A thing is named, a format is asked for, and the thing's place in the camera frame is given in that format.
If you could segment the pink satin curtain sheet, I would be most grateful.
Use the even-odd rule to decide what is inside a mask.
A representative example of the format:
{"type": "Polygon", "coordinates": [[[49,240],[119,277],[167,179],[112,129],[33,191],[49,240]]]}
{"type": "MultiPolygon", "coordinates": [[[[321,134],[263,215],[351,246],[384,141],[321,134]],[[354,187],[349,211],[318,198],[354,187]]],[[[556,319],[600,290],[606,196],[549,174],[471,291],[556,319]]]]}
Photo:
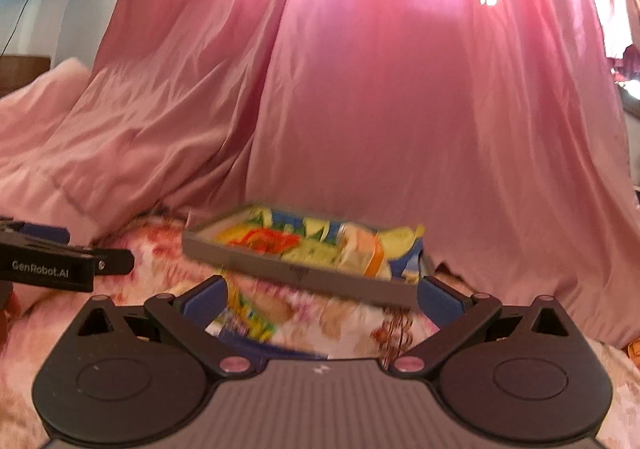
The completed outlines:
{"type": "Polygon", "coordinates": [[[1,102],[1,210],[104,237],[244,202],[423,225],[508,303],[639,334],[639,207],[593,0],[117,0],[1,102]]]}

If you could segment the cream orange snack packet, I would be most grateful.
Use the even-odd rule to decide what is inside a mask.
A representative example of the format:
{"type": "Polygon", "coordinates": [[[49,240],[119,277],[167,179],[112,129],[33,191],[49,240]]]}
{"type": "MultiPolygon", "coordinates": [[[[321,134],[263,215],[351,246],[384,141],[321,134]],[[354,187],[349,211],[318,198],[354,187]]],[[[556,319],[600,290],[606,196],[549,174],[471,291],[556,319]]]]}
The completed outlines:
{"type": "Polygon", "coordinates": [[[358,224],[342,224],[338,230],[341,247],[337,267],[346,273],[375,278],[384,261],[380,239],[369,229],[358,224]]]}

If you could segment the floral pink bed cover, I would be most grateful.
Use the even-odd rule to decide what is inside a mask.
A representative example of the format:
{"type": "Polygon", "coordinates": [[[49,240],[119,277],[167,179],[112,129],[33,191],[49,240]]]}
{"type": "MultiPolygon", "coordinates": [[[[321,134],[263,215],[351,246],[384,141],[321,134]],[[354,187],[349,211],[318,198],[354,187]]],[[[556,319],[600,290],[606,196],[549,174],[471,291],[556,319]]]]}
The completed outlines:
{"type": "MultiPolygon", "coordinates": [[[[156,293],[179,295],[204,281],[215,270],[183,256],[182,230],[179,221],[145,218],[103,240],[106,247],[134,253],[136,267],[128,276],[103,280],[96,291],[117,305],[140,305],[156,293]]],[[[272,343],[286,348],[315,351],[328,358],[388,361],[436,331],[420,313],[393,313],[232,273],[225,278],[276,325],[272,343]]],[[[46,441],[32,405],[32,381],[86,299],[84,294],[39,289],[21,292],[24,310],[13,317],[1,351],[2,447],[38,448],[46,441]]],[[[591,347],[614,388],[612,407],[598,438],[609,448],[638,447],[639,371],[623,351],[599,342],[591,347]]]]}

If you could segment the grey painted cardboard box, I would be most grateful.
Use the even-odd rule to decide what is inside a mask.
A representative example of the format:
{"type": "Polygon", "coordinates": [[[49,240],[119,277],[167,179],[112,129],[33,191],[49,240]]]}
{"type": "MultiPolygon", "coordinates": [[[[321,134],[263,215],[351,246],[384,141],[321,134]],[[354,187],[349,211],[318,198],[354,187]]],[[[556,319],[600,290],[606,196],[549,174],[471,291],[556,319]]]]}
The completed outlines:
{"type": "Polygon", "coordinates": [[[418,307],[419,281],[434,275],[422,227],[380,229],[362,222],[248,203],[182,234],[184,255],[232,273],[377,306],[418,307]],[[375,278],[337,267],[338,230],[355,224],[380,239],[384,261],[375,278]]]}

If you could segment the yellow purple biscuit packet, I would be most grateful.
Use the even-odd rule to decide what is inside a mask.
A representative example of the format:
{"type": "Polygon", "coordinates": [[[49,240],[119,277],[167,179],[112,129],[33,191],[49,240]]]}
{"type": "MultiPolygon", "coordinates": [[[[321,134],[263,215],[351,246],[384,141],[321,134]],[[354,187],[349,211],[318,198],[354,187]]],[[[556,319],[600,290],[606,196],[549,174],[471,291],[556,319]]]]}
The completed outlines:
{"type": "Polygon", "coordinates": [[[276,325],[263,313],[258,313],[235,285],[226,283],[226,307],[207,323],[207,333],[250,359],[328,359],[327,355],[315,351],[299,351],[273,344],[276,325]]]}

